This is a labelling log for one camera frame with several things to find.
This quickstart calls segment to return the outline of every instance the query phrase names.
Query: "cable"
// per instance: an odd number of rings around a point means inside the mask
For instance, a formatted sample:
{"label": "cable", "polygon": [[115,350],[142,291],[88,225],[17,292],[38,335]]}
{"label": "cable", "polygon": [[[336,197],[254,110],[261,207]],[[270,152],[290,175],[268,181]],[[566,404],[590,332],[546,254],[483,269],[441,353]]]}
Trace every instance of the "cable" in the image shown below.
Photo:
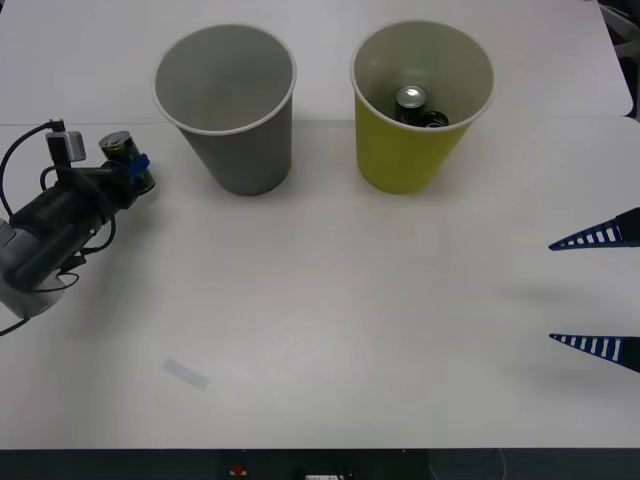
{"label": "cable", "polygon": [[[62,291],[62,290],[66,290],[67,288],[73,287],[76,283],[78,283],[78,280],[80,280],[80,275],[78,275],[77,273],[73,273],[73,272],[61,273],[60,275],[58,275],[58,277],[61,277],[63,275],[69,275],[69,276],[75,277],[75,280],[73,282],[71,282],[71,283],[67,283],[63,287],[47,288],[47,289],[43,289],[43,290],[32,290],[32,292],[34,292],[34,293],[59,292],[59,291]],[[5,335],[13,332],[14,330],[17,330],[18,328],[23,326],[25,323],[27,323],[29,320],[31,320],[31,317],[24,317],[18,323],[14,323],[10,327],[5,328],[4,330],[0,330],[0,337],[4,337]]]}
{"label": "cable", "polygon": [[[109,226],[111,228],[110,232],[109,232],[109,238],[107,238],[107,240],[100,245],[99,247],[87,247],[87,248],[83,248],[80,250],[80,253],[82,255],[92,255],[94,253],[98,253],[102,250],[104,250],[105,248],[107,248],[109,245],[111,245],[111,243],[113,242],[113,240],[116,237],[116,217],[113,213],[111,213],[111,208],[110,208],[110,204],[111,202],[109,202],[109,199],[105,196],[104,193],[102,193],[102,191],[96,186],[95,183],[93,183],[91,181],[91,179],[85,175],[84,173],[74,169],[74,168],[69,168],[69,167],[63,167],[63,166],[58,166],[58,165],[51,165],[50,167],[45,168],[42,173],[40,174],[40,187],[44,190],[46,190],[47,186],[46,186],[46,178],[47,175],[54,171],[54,170],[61,170],[61,171],[65,171],[65,172],[72,172],[75,175],[77,175],[79,178],[82,178],[82,180],[84,182],[86,182],[87,185],[89,185],[89,187],[91,188],[91,190],[93,190],[96,195],[100,198],[101,202],[103,203],[103,207],[106,210],[106,217],[109,219]],[[99,210],[100,216],[102,217],[102,221],[103,223],[105,222],[105,215],[102,211],[102,209]]]}
{"label": "cable", "polygon": [[[498,450],[498,453],[500,454],[500,461],[502,462],[502,480],[507,480],[507,460],[504,458],[504,453],[502,452],[502,449],[498,448],[497,450]],[[438,475],[436,475],[436,472],[431,466],[431,464],[429,464],[429,472],[431,472],[431,476],[433,477],[434,480],[441,480],[441,478]]]}
{"label": "cable", "polygon": [[18,138],[15,142],[13,142],[13,144],[9,147],[9,150],[7,150],[7,153],[5,153],[4,157],[2,157],[2,162],[0,162],[0,202],[2,202],[2,206],[7,211],[7,215],[9,215],[9,218],[13,216],[13,211],[11,210],[11,207],[9,206],[9,202],[7,202],[7,197],[4,193],[4,172],[7,169],[9,158],[11,157],[13,152],[15,152],[16,149],[22,144],[22,142],[24,142],[29,137],[32,137],[36,133],[46,130],[48,128],[52,130],[60,130],[60,129],[64,130],[64,123],[62,122],[62,120],[60,121],[49,120],[48,122],[43,123],[42,125],[38,125],[37,127],[32,128],[27,133],[25,133],[20,138]]}
{"label": "cable", "polygon": [[4,330],[0,331],[0,337],[4,337],[6,334],[13,332],[14,330],[17,330],[18,328],[20,328],[22,325],[24,325],[25,323],[27,323],[29,320],[31,320],[30,317],[24,317],[22,320],[20,320],[18,323],[14,323],[13,325],[11,325],[9,328],[5,328]]}
{"label": "cable", "polygon": [[62,276],[70,276],[70,277],[75,277],[75,280],[73,280],[71,283],[67,283],[62,287],[57,287],[57,288],[45,288],[42,290],[31,290],[33,293],[52,293],[52,292],[61,292],[63,290],[66,290],[67,288],[71,288],[73,287],[76,283],[78,283],[78,280],[80,280],[80,275],[78,275],[77,273],[73,273],[73,272],[65,272],[65,273],[60,273],[58,275],[56,275],[56,278],[62,277]]}

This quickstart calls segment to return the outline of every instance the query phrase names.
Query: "can top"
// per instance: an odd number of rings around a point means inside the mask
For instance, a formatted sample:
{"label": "can top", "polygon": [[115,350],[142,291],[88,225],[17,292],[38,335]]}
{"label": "can top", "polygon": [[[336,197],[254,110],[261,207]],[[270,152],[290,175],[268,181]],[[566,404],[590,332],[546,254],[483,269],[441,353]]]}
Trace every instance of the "can top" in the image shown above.
{"label": "can top", "polygon": [[427,99],[427,95],[424,93],[420,87],[415,86],[407,86],[402,87],[398,90],[398,95],[396,95],[396,102],[398,105],[404,108],[420,108],[423,107],[425,101]]}
{"label": "can top", "polygon": [[98,142],[98,145],[100,146],[100,148],[117,147],[119,145],[124,144],[124,142],[129,138],[131,138],[131,134],[129,132],[126,132],[126,131],[114,132],[114,133],[110,133],[109,135],[104,137],[102,140],[100,140],[100,142]]}

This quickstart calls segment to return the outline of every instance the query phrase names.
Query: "tape piece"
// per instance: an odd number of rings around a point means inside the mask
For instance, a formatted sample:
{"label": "tape piece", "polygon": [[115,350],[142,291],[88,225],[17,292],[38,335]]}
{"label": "tape piece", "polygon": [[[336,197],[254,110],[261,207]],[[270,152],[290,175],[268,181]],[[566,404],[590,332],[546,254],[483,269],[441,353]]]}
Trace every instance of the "tape piece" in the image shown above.
{"label": "tape piece", "polygon": [[165,372],[178,377],[180,380],[189,383],[201,392],[204,392],[209,386],[209,379],[189,367],[176,362],[172,358],[167,358],[162,365]]}

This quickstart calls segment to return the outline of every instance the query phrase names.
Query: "white table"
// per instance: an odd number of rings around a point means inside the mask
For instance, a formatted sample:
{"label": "white table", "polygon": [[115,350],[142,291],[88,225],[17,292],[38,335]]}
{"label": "white table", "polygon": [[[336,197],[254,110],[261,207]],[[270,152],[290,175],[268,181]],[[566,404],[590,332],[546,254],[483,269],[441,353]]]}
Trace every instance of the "white table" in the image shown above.
{"label": "white table", "polygon": [[[415,196],[359,176],[351,122],[297,122],[291,175],[259,198],[173,127],[125,126],[157,191],[0,340],[0,448],[640,447],[638,374],[547,338],[640,335],[638,253],[546,248],[637,206],[640,125],[521,116],[500,136],[502,115]],[[81,129],[97,161],[113,126]],[[46,155],[40,137],[12,159],[15,207]]]}
{"label": "white table", "polygon": [[296,118],[351,119],[356,46],[411,18],[477,37],[495,63],[495,102],[513,112],[631,110],[593,0],[13,0],[0,17],[0,124],[163,122],[150,94],[162,53],[190,31],[227,22],[259,25],[291,47]]}

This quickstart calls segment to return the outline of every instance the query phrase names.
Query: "black floor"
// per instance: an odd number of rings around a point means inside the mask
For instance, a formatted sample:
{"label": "black floor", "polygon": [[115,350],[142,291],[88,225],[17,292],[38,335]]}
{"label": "black floor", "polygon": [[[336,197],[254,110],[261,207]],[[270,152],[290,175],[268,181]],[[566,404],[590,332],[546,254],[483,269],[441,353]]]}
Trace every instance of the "black floor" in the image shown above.
{"label": "black floor", "polygon": [[[640,450],[504,450],[509,480],[636,480]],[[502,479],[497,450],[3,451],[3,480]],[[246,475],[232,475],[244,470]]]}

